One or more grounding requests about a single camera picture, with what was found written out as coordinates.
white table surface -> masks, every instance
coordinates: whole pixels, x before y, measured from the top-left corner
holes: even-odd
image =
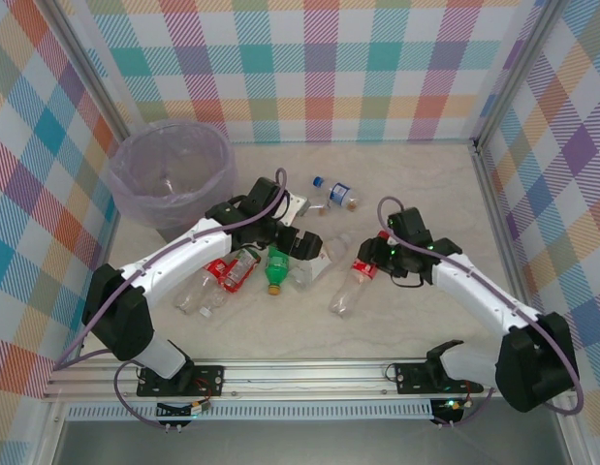
[[[347,232],[354,243],[342,263],[306,293],[283,283],[281,295],[268,295],[262,263],[239,293],[209,319],[198,313],[184,315],[172,307],[174,293],[168,294],[151,309],[160,335],[194,358],[423,357],[451,339],[487,336],[445,293],[428,285],[399,289],[385,273],[377,274],[348,318],[327,310],[360,244],[378,233],[376,205],[386,195],[417,206],[433,238],[448,236],[489,278],[507,289],[466,146],[236,145],[235,151],[239,194],[247,193],[259,176],[273,177],[277,167],[287,170],[289,189],[301,195],[317,194],[311,186],[315,175],[335,177],[357,188],[362,203],[355,212],[337,209],[325,217],[299,218],[294,223],[324,239]],[[393,204],[386,208],[387,213],[395,211]],[[122,218],[110,263],[120,267],[163,245],[155,230]],[[89,336],[83,352],[101,347]]]

cable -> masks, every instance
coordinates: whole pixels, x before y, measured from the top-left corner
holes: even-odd
[[[118,367],[118,369],[116,370],[116,373],[114,373],[114,381],[112,383],[112,385],[114,386],[114,393],[116,394],[116,398],[121,403],[121,405],[123,407],[125,407],[125,410],[127,410],[130,414],[132,414],[136,419],[139,419],[144,424],[148,424],[149,426],[153,426],[154,428],[166,430],[166,426],[160,424],[157,421],[153,421],[152,419],[145,418],[141,414],[136,412],[136,410],[133,409],[132,406],[129,405],[127,403],[127,401],[125,401],[125,399],[121,395],[121,392],[118,389],[118,375],[120,375],[121,371],[123,371],[123,368],[125,368],[130,363],[133,363],[140,368],[144,368],[144,365],[142,365],[141,363],[138,363],[137,361],[133,361],[133,360],[124,361],[123,364]],[[169,429],[171,429],[172,431],[177,430],[176,426],[171,426]]]
[[[194,234],[191,237],[185,237],[182,240],[179,240],[178,242],[176,242],[174,244],[170,244],[166,248],[160,250],[157,254],[155,254],[149,261],[147,261],[142,266],[142,269],[144,270],[144,272],[146,272],[162,257],[165,257],[167,254],[170,254],[172,251],[178,249],[179,247],[184,246],[185,244],[192,243],[193,241],[203,237],[204,235],[234,230],[236,228],[241,228],[241,227],[244,227],[251,223],[254,223],[255,221],[259,221],[261,218],[263,218],[268,213],[270,213],[275,207],[277,207],[278,204],[280,203],[280,201],[282,200],[282,197],[285,195],[285,188],[287,186],[287,172],[283,168],[279,168],[278,170],[276,170],[276,182],[278,183],[278,185],[280,185],[280,189],[278,190],[276,197],[260,213],[257,213],[256,215],[254,215],[246,220],[242,220],[237,223],[232,223],[231,225],[220,226],[218,228],[213,228],[211,230],[197,232],[196,234]],[[78,335],[78,337],[74,340],[74,342],[72,342],[71,345],[65,350],[65,352],[58,358],[58,360],[56,361],[56,364],[54,365],[54,370],[60,370],[61,368],[64,368],[63,364],[64,364],[65,360],[67,359],[67,357],[70,355],[70,353],[73,352],[76,349],[76,347],[78,347],[82,343],[82,341],[84,340],[84,337],[86,337],[86,334],[88,334],[90,332],[90,330],[93,327],[95,327],[97,322],[99,322],[101,320],[101,318],[108,311],[110,306],[123,293],[123,291],[125,291],[141,275],[143,275],[142,270],[135,271],[134,274],[132,274],[129,278],[127,278],[123,284],[121,284],[118,288],[116,288],[116,290],[110,295],[110,297],[108,297],[108,299],[100,307],[100,309],[93,316],[93,318],[91,318],[90,322],[88,322],[88,325],[86,325],[84,327],[84,329]]]
[[[390,376],[388,376],[388,370],[390,370],[391,366],[394,366],[394,363],[391,363],[390,365],[388,365],[386,367],[386,369],[384,370],[384,378],[386,378],[388,381],[390,381],[391,383],[396,383],[396,380],[393,380]]]
[[[423,286],[423,284],[425,283],[425,280],[423,279],[422,276],[420,276],[420,283],[418,284],[398,284],[395,281],[395,276],[390,273],[390,280],[393,282],[393,284],[395,286],[397,286],[398,288],[403,288],[403,289],[418,289],[421,288]]]
[[[573,368],[573,365],[567,358],[567,355],[564,354],[562,349],[560,349],[560,346],[558,346],[558,344],[553,340],[553,338],[540,325],[538,325],[534,320],[532,320],[525,313],[523,313],[518,308],[518,306],[511,301],[510,298],[508,298],[506,295],[504,295],[501,291],[499,291],[495,286],[493,286],[491,283],[489,283],[482,276],[479,276],[477,273],[475,273],[472,269],[468,268],[464,264],[457,262],[456,260],[451,259],[450,257],[447,257],[442,254],[438,254],[436,252],[424,249],[422,247],[417,247],[413,244],[410,244],[409,242],[404,241],[400,237],[398,237],[395,234],[395,232],[388,227],[388,224],[386,223],[386,221],[384,221],[382,209],[383,209],[384,203],[386,201],[395,202],[400,207],[401,211],[404,210],[404,206],[403,206],[403,203],[399,199],[397,199],[396,197],[392,197],[392,196],[384,197],[377,204],[377,218],[379,219],[379,224],[381,225],[383,230],[386,231],[390,235],[391,238],[393,238],[396,242],[398,242],[403,247],[407,247],[409,250],[412,250],[419,254],[429,255],[430,257],[434,257],[435,259],[438,259],[442,262],[451,264],[452,266],[463,271],[465,274],[471,276],[480,285],[482,285],[485,289],[487,289],[490,293],[492,293],[498,300],[500,300],[502,303],[504,303],[509,310],[512,310],[515,314],[517,314],[519,317],[521,317],[522,320],[524,320],[527,324],[532,326],[532,328],[534,328],[534,330],[536,330],[543,337],[543,339],[545,339],[547,341],[547,343],[550,345],[550,347],[552,347],[553,351],[556,353],[558,358],[560,358],[560,361],[562,362],[565,369],[567,370],[567,373],[569,374],[569,377],[571,378],[571,381],[573,382],[573,386],[575,387],[578,401],[576,403],[576,406],[572,410],[561,409],[561,408],[555,407],[554,405],[551,405],[547,402],[545,403],[545,406],[547,408],[549,408],[550,410],[557,412],[559,414],[562,414],[562,415],[576,415],[579,412],[581,412],[582,409],[584,408],[584,391],[582,389],[582,384],[580,383],[580,379],[578,378],[578,374],[576,373],[575,369]]]
[[[90,354],[86,354],[85,356],[77,356],[73,360],[66,361],[57,368],[55,367],[54,370],[55,371],[64,370],[65,368],[68,368],[71,365],[75,365],[76,363],[80,363],[81,361],[85,361],[85,360],[88,360],[89,358],[100,356],[102,354],[111,354],[111,350],[110,349],[100,349],[99,351],[93,351]]]
[[[272,218],[273,220],[279,221],[282,218],[284,218],[284,215],[287,214],[287,212],[289,211],[289,207],[291,206],[291,194],[289,194],[287,192],[287,194],[285,195],[285,199],[287,200],[287,207],[284,209],[284,213],[282,213],[279,217],[277,218]]]

checkered fabric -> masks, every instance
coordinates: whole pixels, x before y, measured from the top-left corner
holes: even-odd
[[[117,79],[133,120],[197,119],[232,141],[278,142],[468,139],[524,2],[88,0],[92,26],[61,3],[123,114]]]
[[[116,141],[33,0],[0,0],[0,464],[21,463],[115,216]]]
[[[600,446],[600,0],[573,0],[489,144],[535,307],[568,320]]]
[[[530,33],[534,29],[534,25],[539,19],[539,15],[543,11],[543,8],[547,4],[547,2],[548,0],[535,0],[534,6],[530,10],[528,18],[525,20],[525,24],[523,25],[523,28],[521,29],[517,40],[515,41],[513,48],[511,48],[511,52],[509,53],[508,58],[504,62],[504,65],[502,66],[502,69],[500,70],[500,73],[498,74],[498,77],[495,80],[493,87],[491,88],[489,97],[487,98],[487,101],[483,106],[483,110],[481,111],[481,116],[478,118],[476,126],[474,126],[474,130],[472,131],[472,139],[477,138],[479,136],[479,133],[483,129],[483,126],[487,121],[487,117],[493,109],[495,99],[497,99],[497,97],[502,92],[502,89],[504,89],[506,82],[508,82],[513,65],[515,64],[515,61],[519,58],[520,53],[523,50],[523,45],[530,37]]]

trash bin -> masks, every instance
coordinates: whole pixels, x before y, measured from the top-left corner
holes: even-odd
[[[233,196],[235,153],[213,126],[156,121],[120,144],[109,178],[121,215],[172,240]]]

black mounting bracket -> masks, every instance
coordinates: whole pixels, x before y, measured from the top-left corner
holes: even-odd
[[[446,378],[440,387],[431,379],[425,363],[395,363],[396,392],[399,394],[467,394],[462,380]],[[483,385],[468,382],[472,394],[483,392]]]
[[[195,365],[191,359],[169,380],[149,368],[141,369],[138,397],[219,397],[224,386],[222,365]]]

